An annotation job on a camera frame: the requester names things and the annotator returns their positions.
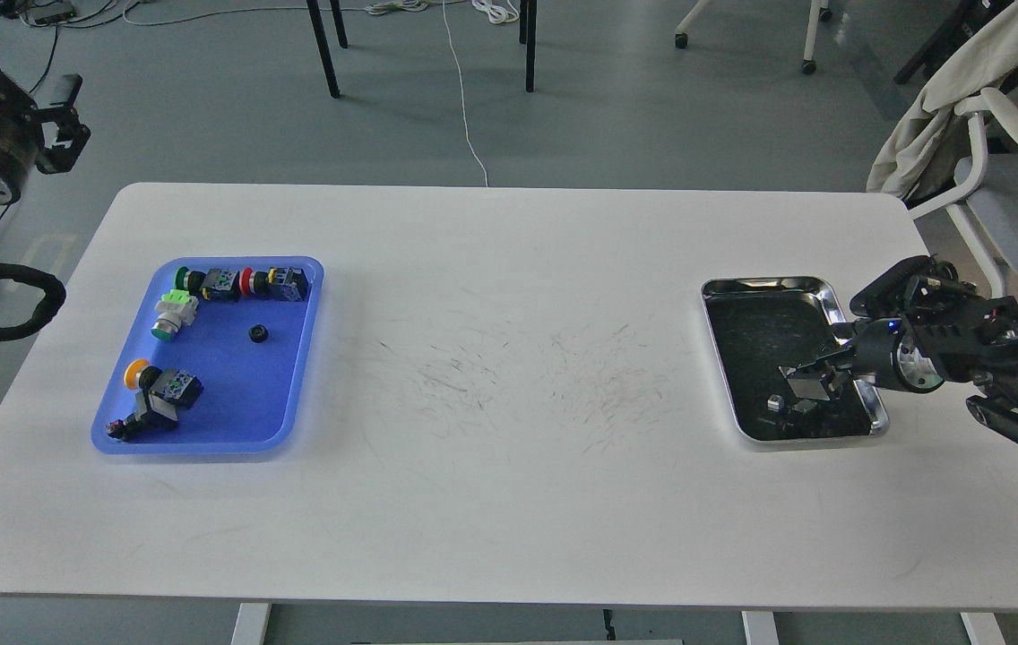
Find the white chair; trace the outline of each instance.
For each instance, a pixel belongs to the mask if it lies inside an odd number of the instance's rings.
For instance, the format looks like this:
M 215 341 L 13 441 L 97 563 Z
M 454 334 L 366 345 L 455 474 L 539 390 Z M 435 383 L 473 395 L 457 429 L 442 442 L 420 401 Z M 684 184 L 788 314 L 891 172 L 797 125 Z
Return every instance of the white chair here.
M 988 155 L 984 119 L 988 113 L 1018 144 L 1018 108 L 1000 90 L 984 86 L 975 97 L 957 103 L 955 114 L 968 118 L 971 156 L 956 165 L 955 187 L 911 208 L 908 215 L 917 220 L 936 210 L 947 210 L 983 270 L 992 287 L 992 297 L 1002 297 L 1007 294 L 1004 270 L 1018 274 L 1018 153 Z M 985 238 L 980 236 L 979 228 Z M 988 241 L 998 249 L 1000 257 L 996 257 Z
M 708 7 L 711 1 L 713 0 L 699 0 L 692 7 L 692 10 L 688 11 L 685 19 L 680 20 L 680 24 L 677 24 L 677 49 L 688 48 L 688 26 L 696 20 L 701 11 L 704 11 L 704 7 Z M 815 58 L 812 55 L 815 53 L 816 25 L 821 21 L 829 21 L 830 19 L 832 19 L 832 9 L 828 8 L 828 0 L 812 0 L 811 8 L 808 9 L 807 35 L 804 37 L 804 62 L 800 65 L 800 70 L 803 73 L 815 71 Z

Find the stainless steel tray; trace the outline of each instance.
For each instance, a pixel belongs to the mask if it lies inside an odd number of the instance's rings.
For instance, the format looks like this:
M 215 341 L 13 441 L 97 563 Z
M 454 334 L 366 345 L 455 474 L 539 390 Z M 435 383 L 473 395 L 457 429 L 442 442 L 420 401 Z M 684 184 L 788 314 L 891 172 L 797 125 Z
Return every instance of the stainless steel tray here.
M 833 324 L 845 322 L 832 286 L 819 278 L 734 278 L 708 281 L 700 290 L 725 391 L 739 431 L 768 445 L 808 444 L 887 431 L 887 412 L 876 389 L 852 380 L 822 424 L 793 436 L 768 413 L 768 397 L 794 401 L 780 366 L 806 363 L 844 342 Z

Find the beige jacket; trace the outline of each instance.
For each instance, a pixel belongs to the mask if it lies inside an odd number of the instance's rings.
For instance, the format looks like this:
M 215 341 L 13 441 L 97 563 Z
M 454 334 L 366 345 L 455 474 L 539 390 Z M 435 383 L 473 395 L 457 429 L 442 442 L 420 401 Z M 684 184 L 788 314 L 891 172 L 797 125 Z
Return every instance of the beige jacket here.
M 883 144 L 866 181 L 868 192 L 910 195 L 948 128 L 962 127 L 962 121 L 953 123 L 955 104 L 983 86 L 999 85 L 1016 66 L 1018 0 L 965 42 L 919 91 Z M 952 165 L 948 170 L 955 168 L 955 159 L 945 163 Z

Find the white table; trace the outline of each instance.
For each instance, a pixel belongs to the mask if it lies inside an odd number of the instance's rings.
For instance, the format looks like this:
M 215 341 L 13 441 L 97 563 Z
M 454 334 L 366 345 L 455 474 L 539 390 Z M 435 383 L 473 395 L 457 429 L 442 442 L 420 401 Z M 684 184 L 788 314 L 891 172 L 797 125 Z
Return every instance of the white table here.
M 925 252 L 886 196 L 136 184 L 0 408 L 0 592 L 767 609 L 1018 609 L 1018 448 L 971 394 L 886 393 L 886 437 L 760 451 L 698 291 Z M 326 267 L 292 438 L 97 453 L 173 257 Z

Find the gray floor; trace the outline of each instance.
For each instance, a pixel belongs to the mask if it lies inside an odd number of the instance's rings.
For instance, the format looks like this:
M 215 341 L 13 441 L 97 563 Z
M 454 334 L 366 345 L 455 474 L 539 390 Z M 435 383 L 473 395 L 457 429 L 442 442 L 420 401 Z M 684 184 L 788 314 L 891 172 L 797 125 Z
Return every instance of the gray floor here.
M 102 3 L 75 4 L 82 12 Z M 160 0 L 131 15 L 158 20 L 257 4 Z M 690 30 L 688 50 L 674 49 L 670 32 L 692 0 L 542 3 L 532 95 L 522 92 L 516 26 L 490 25 L 467 4 L 448 10 L 473 146 L 494 186 L 861 191 L 918 90 L 894 86 L 891 73 L 953 4 L 837 4 L 817 41 L 819 72 L 804 77 L 803 3 L 717 0 Z M 349 13 L 346 21 L 350 49 L 334 51 L 340 102 L 326 95 L 303 12 L 63 32 L 51 78 L 83 74 L 78 109 L 94 134 L 73 172 L 31 180 L 0 229 L 0 259 L 65 278 L 113 196 L 136 181 L 479 184 L 440 9 Z M 50 30 L 0 20 L 1 61 L 21 84 L 39 76 L 50 44 Z M 932 250 L 965 261 L 950 226 L 928 218 L 921 230 Z M 841 232 L 836 243 L 863 233 Z M 1 291 L 0 324 L 25 315 L 33 297 Z M 0 401 L 29 348 L 0 346 Z M 0 641 L 225 642 L 236 609 L 0 597 Z M 619 609 L 615 624 L 619 638 L 743 642 L 730 611 Z M 785 645 L 967 642 L 951 613 L 783 613 L 778 628 Z M 1018 645 L 1018 617 L 1007 617 L 1005 629 Z M 275 609 L 268 642 L 603 637 L 598 609 L 292 604 Z

